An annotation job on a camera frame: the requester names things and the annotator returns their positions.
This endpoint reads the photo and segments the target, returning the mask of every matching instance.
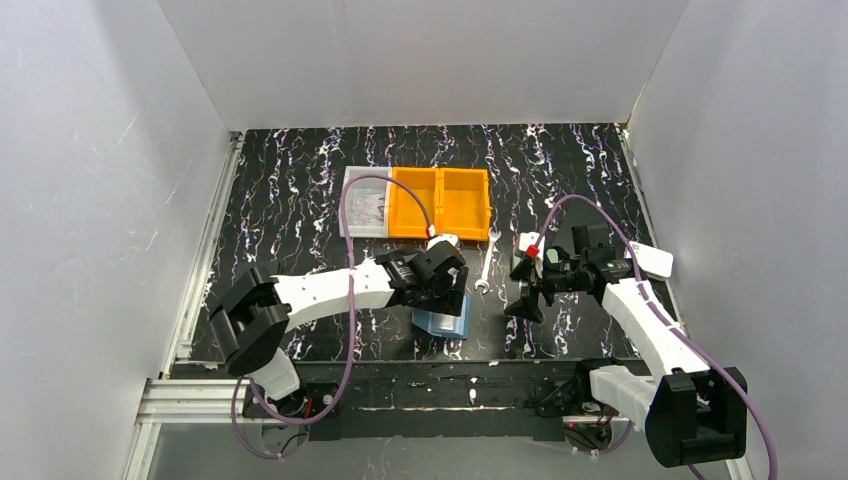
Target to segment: white wall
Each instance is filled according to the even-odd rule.
[[[631,123],[683,317],[747,377],[780,478],[845,478],[846,112],[848,4],[695,0]]]
[[[688,0],[159,0],[231,130],[626,121]]]
[[[227,150],[155,0],[0,6],[0,477],[120,478]]]

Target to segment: robotic arm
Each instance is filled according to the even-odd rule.
[[[532,245],[537,233],[519,236],[510,278],[519,282],[521,298],[504,313],[542,322],[540,295],[550,306],[557,293],[587,292],[618,321],[652,378],[636,377],[614,359],[585,360],[567,390],[569,401],[598,402],[624,414],[645,430],[652,453],[666,467],[744,455],[746,405],[672,333],[678,324],[659,320],[672,317],[657,301],[650,282],[633,278],[632,259],[616,258],[607,226],[574,227],[572,238],[575,256],[560,247],[545,250],[543,242],[536,250]],[[634,250],[643,270],[667,277],[670,263],[652,261],[658,251],[641,247]],[[736,368],[725,370],[746,389]]]
[[[283,335],[300,325],[348,311],[349,278],[357,309],[405,305],[458,316],[468,267],[455,235],[431,239],[426,251],[395,250],[366,259],[351,272],[268,275],[251,268],[212,309],[209,322],[226,359],[227,373],[249,376],[273,400],[300,388],[283,350]]]

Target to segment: yellow plastic container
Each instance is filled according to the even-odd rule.
[[[488,170],[395,167],[392,173],[421,197],[437,233],[453,233],[463,240],[488,240],[492,219]],[[427,238],[418,204],[394,184],[388,212],[389,237]]]
[[[430,218],[434,219],[438,199],[437,169],[395,167],[392,175],[421,198]],[[427,238],[427,222],[421,209],[410,194],[395,184],[392,184],[388,218],[389,237]]]
[[[436,231],[453,233],[463,240],[488,240],[492,209],[489,204],[489,171],[440,168],[440,202],[436,206]]]

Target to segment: black marble tabletop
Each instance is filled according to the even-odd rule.
[[[584,295],[561,295],[542,308],[542,324],[503,315],[518,298],[506,278],[516,232],[540,228],[553,202],[566,193],[596,199],[630,238],[652,244],[612,124],[471,125],[251,130],[247,132],[226,217],[207,283],[209,305],[223,294],[247,262],[279,262],[286,274],[346,266],[337,217],[345,167],[450,166],[490,172],[492,223],[503,232],[495,247],[485,296],[473,291],[485,243],[463,242],[473,299],[468,340],[431,337],[411,324],[411,310],[392,307],[357,315],[356,360],[501,360],[634,357],[624,333]],[[569,209],[559,230],[602,222]],[[555,237],[556,232],[548,235]],[[403,239],[355,239],[357,262],[401,246]],[[668,305],[667,291],[656,285]],[[286,335],[283,347],[301,361],[343,360],[347,314],[319,320]],[[191,360],[221,361],[205,307]]]

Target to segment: wrench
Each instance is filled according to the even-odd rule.
[[[474,289],[483,288],[483,295],[489,293],[489,267],[492,264],[492,251],[495,248],[495,242],[501,238],[501,232],[494,228],[489,229],[489,248],[486,249],[486,258],[483,260],[483,273],[480,274],[480,279],[474,282]]]

